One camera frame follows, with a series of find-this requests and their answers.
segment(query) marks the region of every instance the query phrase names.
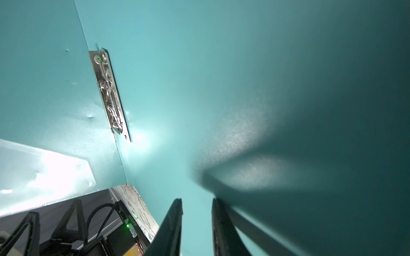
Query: metal hinge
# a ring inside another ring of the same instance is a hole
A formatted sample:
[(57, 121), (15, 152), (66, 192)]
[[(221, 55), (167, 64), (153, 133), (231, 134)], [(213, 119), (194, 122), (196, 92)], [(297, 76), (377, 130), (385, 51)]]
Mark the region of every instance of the metal hinge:
[(108, 53), (104, 49), (89, 51), (94, 74), (96, 75), (98, 88), (100, 89), (105, 113), (107, 114), (111, 131), (117, 132), (126, 141), (130, 141), (127, 124), (125, 122), (123, 108), (112, 73)]

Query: orange wire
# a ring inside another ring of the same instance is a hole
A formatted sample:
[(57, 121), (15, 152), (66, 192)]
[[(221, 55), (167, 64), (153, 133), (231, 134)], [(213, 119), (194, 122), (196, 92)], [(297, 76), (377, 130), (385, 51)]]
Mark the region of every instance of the orange wire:
[(139, 253), (141, 253), (141, 255), (142, 255), (142, 252), (141, 252), (141, 250), (139, 249), (139, 241), (137, 241), (137, 247), (138, 247)]

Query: gray surface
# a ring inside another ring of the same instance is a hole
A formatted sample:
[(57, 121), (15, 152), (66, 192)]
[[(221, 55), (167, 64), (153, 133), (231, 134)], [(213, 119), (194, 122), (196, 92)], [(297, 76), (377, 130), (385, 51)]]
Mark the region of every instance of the gray surface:
[[(108, 190), (103, 190), (99, 192), (95, 192), (89, 195), (85, 195), (82, 197), (78, 197), (83, 205), (84, 217), (87, 221), (88, 216), (90, 213), (99, 205), (104, 203), (112, 203), (111, 195), (109, 194)], [(60, 203), (51, 204), (48, 206), (40, 207), (38, 209), (32, 210), (40, 213), (40, 243), (47, 241), (50, 239), (51, 234), (53, 233), (55, 227), (57, 226), (60, 219), (63, 217), (66, 210), (69, 208), (70, 204), (73, 202), (74, 199), (67, 200)], [(104, 221), (105, 217), (109, 213), (110, 208), (106, 207), (99, 210), (93, 217), (90, 228), (89, 228), (89, 238), (95, 235), (102, 222)], [(0, 218), (0, 231), (6, 231), (8, 233), (12, 233), (20, 221), (24, 218), (27, 212), (17, 213), (15, 215), (6, 216)], [(77, 230), (77, 220), (76, 220), (76, 213), (72, 216), (67, 228)], [(117, 213), (114, 212), (107, 222), (107, 224), (111, 223), (118, 217)], [(25, 231), (20, 239), (16, 242), (15, 248), (24, 253), (25, 243), (27, 240), (27, 231)], [(73, 247), (77, 248), (82, 242), (76, 242)]]

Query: teal surface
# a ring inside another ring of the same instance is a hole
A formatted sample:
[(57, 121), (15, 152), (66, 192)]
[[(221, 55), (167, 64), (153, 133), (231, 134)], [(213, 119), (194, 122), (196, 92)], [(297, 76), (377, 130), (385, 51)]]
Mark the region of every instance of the teal surface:
[(183, 255), (212, 255), (213, 194), (298, 255), (407, 253), (408, 4), (75, 3), (110, 54), (128, 179), (158, 222), (182, 198)]
[(87, 160), (96, 190), (127, 182), (74, 2), (2, 1), (0, 24), (0, 138)]

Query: black cable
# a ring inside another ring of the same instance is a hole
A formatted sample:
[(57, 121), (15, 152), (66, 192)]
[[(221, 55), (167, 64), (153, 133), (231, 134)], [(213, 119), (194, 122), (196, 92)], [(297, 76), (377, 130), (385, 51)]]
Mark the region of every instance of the black cable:
[(111, 208), (112, 208), (113, 206), (114, 206), (114, 204), (105, 203), (105, 204), (102, 204), (102, 205), (100, 205), (99, 207), (95, 208), (94, 211), (90, 214), (90, 216), (89, 216), (88, 219), (87, 219), (87, 230), (88, 230), (89, 227), (90, 227), (91, 219), (94, 217), (94, 215), (95, 215), (99, 210), (101, 210), (101, 209), (104, 208), (104, 207), (111, 207)]

